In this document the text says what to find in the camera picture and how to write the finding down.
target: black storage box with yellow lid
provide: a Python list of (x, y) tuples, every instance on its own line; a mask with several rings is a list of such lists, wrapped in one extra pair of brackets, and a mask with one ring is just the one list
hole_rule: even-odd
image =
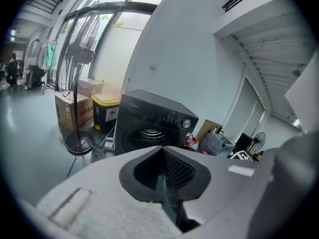
[(108, 133), (116, 124), (120, 100), (103, 94), (92, 96), (94, 125), (102, 134)]

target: pedestal fan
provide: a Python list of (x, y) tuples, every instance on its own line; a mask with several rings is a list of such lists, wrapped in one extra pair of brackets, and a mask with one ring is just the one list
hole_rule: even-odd
[(91, 134), (79, 130), (77, 90), (78, 81), (84, 64), (89, 64), (94, 58), (91, 50), (93, 41), (100, 24), (100, 12), (90, 11), (82, 18), (74, 22), (75, 26), (71, 32), (70, 42), (64, 54), (59, 74), (59, 91), (66, 97), (73, 91), (74, 129), (66, 141), (68, 151), (75, 156), (87, 154), (91, 147), (88, 143), (93, 142)]
[(250, 149), (253, 149), (253, 151), (260, 150), (264, 146), (265, 141), (266, 141), (266, 135), (264, 132), (260, 132), (256, 134), (256, 136), (251, 141)]

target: washing machine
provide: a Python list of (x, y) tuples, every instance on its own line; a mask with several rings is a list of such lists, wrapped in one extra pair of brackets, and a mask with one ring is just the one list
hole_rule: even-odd
[(184, 146), (198, 117), (182, 104), (134, 90), (122, 95), (115, 134), (115, 154), (151, 146)]

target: white strip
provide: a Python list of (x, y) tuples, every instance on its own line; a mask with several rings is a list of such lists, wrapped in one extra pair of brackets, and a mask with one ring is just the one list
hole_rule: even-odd
[(237, 165), (232, 165), (232, 166), (228, 167), (228, 171), (233, 172), (233, 173), (238, 173), (241, 175), (245, 175), (245, 176), (252, 176), (255, 172), (254, 169), (246, 168), (246, 167), (242, 167), (242, 166), (237, 166)]

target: railing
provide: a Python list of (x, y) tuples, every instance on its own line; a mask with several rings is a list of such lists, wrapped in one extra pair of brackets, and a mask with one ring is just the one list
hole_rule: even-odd
[(232, 7), (239, 4), (242, 0), (229, 0), (224, 6), (223, 9), (225, 12), (228, 12)]
[(25, 4), (52, 14), (60, 2), (63, 2), (63, 0), (28, 0)]

